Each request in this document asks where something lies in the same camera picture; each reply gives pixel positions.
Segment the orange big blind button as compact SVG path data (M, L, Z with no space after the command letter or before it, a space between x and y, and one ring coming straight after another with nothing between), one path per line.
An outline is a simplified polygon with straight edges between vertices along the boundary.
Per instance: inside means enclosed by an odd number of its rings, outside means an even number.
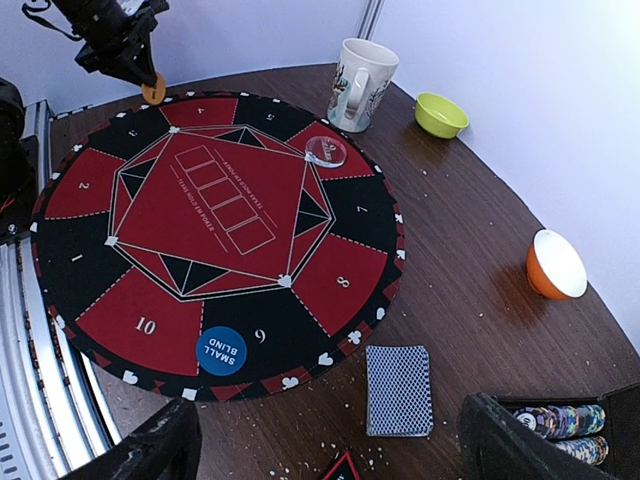
M166 82L163 76L157 72L156 82L153 85L141 85L141 93L144 101L149 105L159 105L166 97Z

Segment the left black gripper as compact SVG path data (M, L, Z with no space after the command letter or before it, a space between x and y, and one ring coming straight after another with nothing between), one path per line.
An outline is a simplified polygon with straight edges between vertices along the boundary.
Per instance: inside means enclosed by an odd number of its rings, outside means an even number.
M158 25L156 16L169 9L167 1L59 0L46 1L42 6L31 1L22 5L22 13L57 30L41 15L51 7L56 7L71 25L71 31L63 35L84 43L75 57L84 70L138 86L156 85L150 36Z

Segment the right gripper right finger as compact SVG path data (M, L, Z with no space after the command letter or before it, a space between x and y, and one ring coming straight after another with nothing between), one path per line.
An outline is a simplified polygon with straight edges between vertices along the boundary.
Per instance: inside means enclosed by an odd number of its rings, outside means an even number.
M516 420L493 397L464 398L459 440L468 479L611 479L553 446Z

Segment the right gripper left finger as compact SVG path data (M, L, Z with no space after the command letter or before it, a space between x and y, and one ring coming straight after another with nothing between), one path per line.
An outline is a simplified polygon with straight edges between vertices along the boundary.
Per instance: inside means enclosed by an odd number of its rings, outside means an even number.
M196 405L175 398L118 445L66 479L195 479L201 454Z

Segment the blue playing card deck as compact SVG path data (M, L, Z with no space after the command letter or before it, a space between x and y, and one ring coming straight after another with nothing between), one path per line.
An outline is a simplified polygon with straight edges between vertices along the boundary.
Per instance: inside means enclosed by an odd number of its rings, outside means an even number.
M368 346L366 433L427 437L434 428L430 357L422 345Z

